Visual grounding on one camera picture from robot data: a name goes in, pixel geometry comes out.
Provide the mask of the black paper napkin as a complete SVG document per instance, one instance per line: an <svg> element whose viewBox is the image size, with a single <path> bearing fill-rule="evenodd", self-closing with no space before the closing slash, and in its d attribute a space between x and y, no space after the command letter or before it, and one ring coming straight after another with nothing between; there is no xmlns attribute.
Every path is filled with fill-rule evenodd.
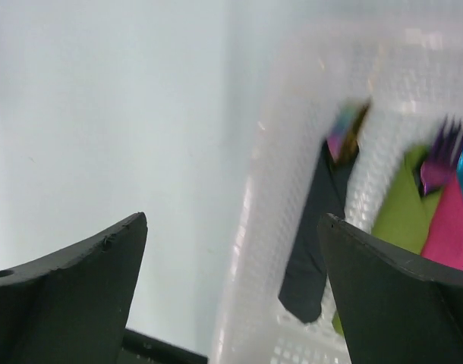
<svg viewBox="0 0 463 364"><path fill-rule="evenodd" d="M322 145L279 292L281 304L304 324L319 318L326 286L326 266L317 226L326 213L345 217L348 180L353 167L353 160L333 166L327 144Z"/></svg>

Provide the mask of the iridescent rainbow fork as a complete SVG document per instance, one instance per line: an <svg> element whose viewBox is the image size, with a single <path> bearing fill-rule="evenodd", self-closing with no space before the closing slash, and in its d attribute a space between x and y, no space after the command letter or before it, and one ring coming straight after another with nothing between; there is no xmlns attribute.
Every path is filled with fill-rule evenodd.
<svg viewBox="0 0 463 364"><path fill-rule="evenodd" d="M358 137L370 110L371 99L347 100L339 109L326 137L331 166L338 168L352 162L359 153Z"/></svg>

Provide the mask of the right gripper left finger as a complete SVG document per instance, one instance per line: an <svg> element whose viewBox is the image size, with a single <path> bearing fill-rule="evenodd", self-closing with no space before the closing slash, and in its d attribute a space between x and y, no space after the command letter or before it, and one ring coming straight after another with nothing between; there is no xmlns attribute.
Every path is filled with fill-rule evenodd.
<svg viewBox="0 0 463 364"><path fill-rule="evenodd" d="M142 212L0 271L0 363L115 363L146 246Z"/></svg>

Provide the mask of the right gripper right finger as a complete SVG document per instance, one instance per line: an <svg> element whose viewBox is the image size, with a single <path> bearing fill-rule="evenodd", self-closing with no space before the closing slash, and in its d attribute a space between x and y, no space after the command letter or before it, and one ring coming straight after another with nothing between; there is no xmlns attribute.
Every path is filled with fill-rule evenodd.
<svg viewBox="0 0 463 364"><path fill-rule="evenodd" d="M353 363L463 363L463 271L331 214L318 235Z"/></svg>

